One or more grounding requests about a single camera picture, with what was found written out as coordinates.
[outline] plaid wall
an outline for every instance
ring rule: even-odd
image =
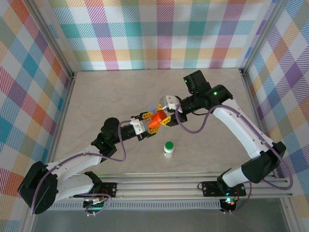
[[[37,5],[38,9],[41,12],[41,15],[44,18],[45,23],[49,26],[50,32],[53,35],[54,39],[56,40],[60,50],[62,51],[64,57],[67,60],[67,63],[70,65],[71,69],[74,71],[79,71],[78,67],[76,67],[68,54],[68,50],[66,49],[65,45],[63,44],[63,41],[60,39],[59,34],[57,33],[52,21],[50,20],[50,17],[48,16],[46,10],[43,8],[43,4],[41,0],[34,0],[34,3]]]
[[[68,45],[63,50],[92,71],[239,67],[259,35],[255,21],[265,22],[276,0],[36,2],[45,18],[56,18],[52,27]]]
[[[309,231],[309,1],[290,0],[249,71],[265,131],[287,147],[295,201]],[[279,168],[286,175],[283,167]]]
[[[269,16],[271,15],[276,3],[278,2],[278,0],[272,0],[271,1],[271,4],[269,6],[269,8],[267,9],[267,12],[266,14],[264,15],[264,18],[258,28],[258,30],[256,31],[255,35],[254,35],[254,38],[253,40],[251,41],[251,44],[250,44],[250,47],[248,48],[247,50],[247,53],[245,55],[245,58],[243,59],[241,65],[240,65],[240,68],[243,68],[248,60],[248,57],[250,56],[251,52],[252,52],[252,49],[254,48],[254,46],[256,45],[256,42],[258,41],[259,37],[260,37],[260,34],[265,26],[265,23],[267,22],[267,20],[269,19]]]
[[[17,194],[35,161],[45,161],[69,79],[22,0],[0,1],[0,232],[15,232]]]

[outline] gray floor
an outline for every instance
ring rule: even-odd
[[[252,199],[233,215],[219,210],[46,211],[33,232],[287,232],[280,200]]]
[[[149,104],[157,107],[165,95],[177,95],[182,99],[190,96],[183,77],[194,71],[79,72],[54,160],[67,158],[90,145],[109,117],[128,120],[148,111]],[[224,85],[243,112],[253,119],[238,69],[203,69],[202,72],[212,87]],[[203,116],[190,114],[185,126],[197,130],[203,120]],[[170,159],[163,154],[167,141],[175,144]],[[205,129],[199,134],[189,134],[180,127],[160,127],[156,136],[141,142],[134,138],[124,144],[125,162],[107,161],[86,171],[95,174],[224,172],[250,159],[238,139],[215,116],[209,117]],[[119,145],[116,147],[118,151],[113,158],[122,159],[122,150]]]

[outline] cable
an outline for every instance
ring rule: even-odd
[[[251,183],[251,181],[249,181],[249,193],[248,193],[248,196],[247,196],[247,198],[245,199],[245,201],[244,201],[244,203],[240,206],[240,207],[238,207],[237,209],[235,209],[234,211],[237,211],[237,210],[239,210],[239,209],[241,209],[247,202],[248,202],[248,200],[250,199],[250,197],[251,197],[251,193],[252,193],[252,183]]]
[[[246,124],[247,126],[254,132],[254,134],[261,140],[262,143],[264,143],[274,154],[275,156],[280,160],[280,162],[283,163],[287,173],[288,173],[288,176],[289,176],[289,180],[290,180],[290,183],[287,187],[279,187],[279,186],[276,186],[272,183],[270,183],[269,181],[267,180],[264,180],[266,183],[268,183],[270,186],[272,187],[275,187],[277,189],[281,189],[281,190],[289,190],[292,188],[293,186],[293,177],[292,177],[292,174],[286,164],[286,162],[283,160],[283,158],[277,153],[277,151],[275,149],[272,148],[272,146],[270,146],[266,140],[260,135],[260,133],[252,126],[252,124],[243,116],[241,115],[240,112],[238,112],[237,110],[235,110],[234,108],[230,107],[230,106],[227,106],[227,105],[216,105],[214,107],[212,107],[208,112],[207,114],[205,115],[205,118],[204,118],[204,121],[202,123],[202,126],[198,129],[198,130],[189,130],[188,128],[186,128],[183,123],[180,121],[180,116],[179,116],[179,109],[180,107],[180,104],[177,105],[176,107],[176,112],[175,112],[175,116],[176,116],[176,120],[179,124],[179,126],[184,129],[186,132],[190,133],[190,134],[197,134],[197,133],[200,133],[204,127],[205,127],[205,124],[206,124],[206,121],[209,117],[209,115],[216,109],[216,108],[225,108],[231,112],[233,112],[234,114],[236,114],[237,116],[239,116]]]
[[[35,205],[35,202],[37,200],[37,196],[38,196],[38,192],[39,192],[39,189],[43,183],[43,181],[45,180],[45,178],[50,174],[52,173],[54,170],[57,169],[57,167],[60,167],[62,166],[63,164],[69,162],[70,160],[73,160],[77,157],[80,157],[80,156],[98,156],[98,157],[102,157],[104,159],[107,159],[107,160],[113,160],[113,161],[117,161],[117,162],[124,162],[126,160],[126,150],[125,150],[125,146],[124,146],[124,142],[122,140],[122,136],[121,136],[121,125],[124,124],[124,123],[128,123],[128,122],[131,122],[131,120],[127,120],[127,121],[122,121],[119,123],[118,125],[118,136],[119,136],[119,142],[120,142],[120,145],[122,147],[122,150],[123,150],[123,153],[124,153],[124,157],[123,159],[113,159],[111,157],[108,157],[108,156],[104,156],[104,155],[100,155],[100,154],[95,154],[95,153],[80,153],[80,154],[77,154],[77,155],[74,155],[74,156],[71,156],[67,159],[65,159],[64,161],[60,162],[58,165],[56,165],[55,167],[53,167],[51,170],[49,170],[44,176],[43,178],[39,181],[35,191],[34,191],[34,195],[33,195],[33,199],[32,199],[32,203],[31,203],[31,211],[30,211],[30,214],[33,215],[33,212],[34,212],[34,205]]]
[[[108,206],[110,206],[110,204],[112,203],[112,197],[111,197],[109,194],[106,194],[106,193],[82,193],[82,194],[80,194],[80,195],[82,195],[82,196],[98,196],[98,195],[100,195],[100,196],[108,197],[108,198],[110,199],[110,200],[108,201],[107,205],[106,205],[104,208],[102,208],[102,209],[100,209],[99,211],[97,211],[96,213],[93,213],[93,214],[92,214],[93,216],[95,216],[95,215],[97,215],[97,214],[103,212],[103,211],[104,211]],[[87,216],[90,215],[90,213],[89,213],[89,211],[88,211],[88,208],[89,208],[89,207],[86,207]]]
[[[198,188],[199,190],[203,191],[203,190],[199,187],[200,184],[202,184],[202,182],[199,182],[199,184],[197,185],[197,188]]]
[[[192,114],[193,114],[193,115],[196,115],[196,116],[201,116],[201,115],[206,115],[207,113],[197,114],[197,113],[192,112]]]
[[[237,195],[238,195],[238,197],[237,197],[237,201],[239,200],[239,190],[238,190],[238,188],[236,188],[236,192],[237,192]]]

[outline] white bottle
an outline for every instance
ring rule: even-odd
[[[169,158],[173,155],[174,152],[174,144],[171,141],[165,143],[164,146],[164,155]]]

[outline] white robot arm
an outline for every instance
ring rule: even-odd
[[[201,71],[186,76],[184,81],[192,94],[190,97],[181,100],[177,96],[164,96],[155,114],[140,113],[133,116],[127,121],[130,124],[123,127],[117,118],[108,118],[97,138],[82,151],[47,165],[41,162],[33,164],[18,188],[18,193],[30,207],[34,206],[35,214],[44,212],[55,201],[69,196],[102,193],[104,187],[94,173],[73,175],[106,159],[115,160],[110,158],[117,151],[115,144],[121,143],[123,146],[124,140],[133,137],[137,137],[139,141],[152,137],[157,134],[160,125],[182,126],[182,123],[187,121],[187,114],[201,108],[210,110],[215,107],[209,113],[226,124],[250,157],[245,164],[229,169],[218,177],[217,186],[223,194],[247,181],[259,183],[278,166],[280,161],[272,149],[282,157],[285,152],[284,144],[274,143],[263,134],[241,111],[224,86],[211,88]]]

